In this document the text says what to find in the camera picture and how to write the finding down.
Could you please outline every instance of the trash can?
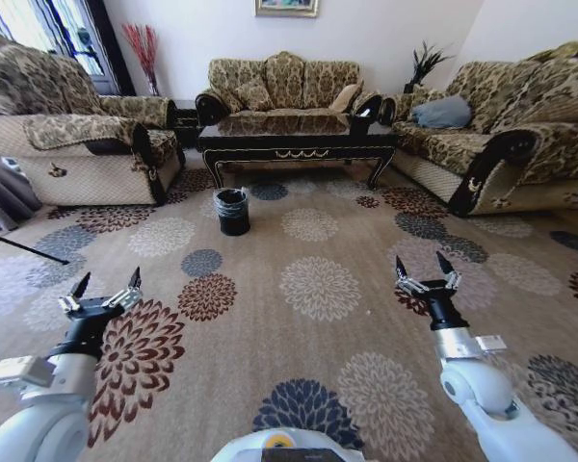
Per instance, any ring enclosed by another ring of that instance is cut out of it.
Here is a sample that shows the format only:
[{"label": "trash can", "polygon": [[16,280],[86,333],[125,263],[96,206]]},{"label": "trash can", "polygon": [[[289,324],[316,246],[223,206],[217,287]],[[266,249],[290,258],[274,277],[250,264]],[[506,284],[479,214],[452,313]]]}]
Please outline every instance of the trash can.
[{"label": "trash can", "polygon": [[241,236],[250,230],[249,197],[246,188],[215,191],[214,207],[219,214],[223,234]]}]

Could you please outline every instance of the red dried branches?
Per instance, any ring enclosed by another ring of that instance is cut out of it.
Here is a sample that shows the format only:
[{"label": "red dried branches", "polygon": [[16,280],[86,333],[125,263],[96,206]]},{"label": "red dried branches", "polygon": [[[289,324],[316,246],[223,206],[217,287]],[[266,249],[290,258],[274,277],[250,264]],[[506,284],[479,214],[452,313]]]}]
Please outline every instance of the red dried branches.
[{"label": "red dried branches", "polygon": [[122,24],[122,31],[137,55],[145,75],[153,76],[158,45],[158,36],[154,29],[148,25]]}]

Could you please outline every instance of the white wall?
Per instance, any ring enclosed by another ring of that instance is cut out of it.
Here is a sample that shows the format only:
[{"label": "white wall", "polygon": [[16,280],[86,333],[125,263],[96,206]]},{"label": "white wall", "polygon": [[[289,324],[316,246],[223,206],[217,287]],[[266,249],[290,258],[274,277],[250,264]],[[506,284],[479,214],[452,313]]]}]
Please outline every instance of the white wall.
[{"label": "white wall", "polygon": [[[353,60],[366,89],[399,91],[412,74],[422,39],[458,54],[484,0],[320,0],[319,17],[261,17],[254,0],[105,0],[138,94],[145,77],[120,29],[146,23],[159,35],[157,74],[163,95],[194,98],[208,86],[213,58],[265,59],[281,50],[305,59]],[[443,63],[433,81],[454,63]]]},{"label": "white wall", "polygon": [[450,77],[470,61],[517,61],[570,40],[578,40],[578,0],[486,0]]}]

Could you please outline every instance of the black stick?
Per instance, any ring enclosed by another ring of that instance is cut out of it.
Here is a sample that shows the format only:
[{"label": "black stick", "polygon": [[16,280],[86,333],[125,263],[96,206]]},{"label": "black stick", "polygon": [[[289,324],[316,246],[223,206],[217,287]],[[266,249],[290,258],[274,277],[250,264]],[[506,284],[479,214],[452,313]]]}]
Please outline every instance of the black stick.
[{"label": "black stick", "polygon": [[40,252],[34,248],[30,248],[30,247],[26,247],[25,245],[22,245],[22,244],[14,243],[13,241],[9,241],[8,239],[4,239],[4,238],[0,237],[0,242],[4,243],[4,244],[12,245],[12,246],[17,247],[17,248],[21,248],[22,250],[26,250],[28,252],[32,252],[32,253],[38,255],[39,257],[48,258],[49,260],[53,260],[54,262],[62,263],[63,265],[68,265],[68,263],[69,263],[68,260],[62,260],[62,259],[57,258],[57,257],[52,257],[51,255],[47,255],[46,253]]}]

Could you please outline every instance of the vase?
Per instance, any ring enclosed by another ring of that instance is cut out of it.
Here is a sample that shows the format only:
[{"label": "vase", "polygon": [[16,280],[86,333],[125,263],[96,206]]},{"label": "vase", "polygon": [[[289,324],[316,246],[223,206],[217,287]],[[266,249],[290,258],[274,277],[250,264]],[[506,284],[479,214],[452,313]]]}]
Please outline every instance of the vase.
[{"label": "vase", "polygon": [[147,90],[152,96],[160,96],[161,93],[158,92],[158,87],[156,87],[156,75],[154,72],[147,73]]}]

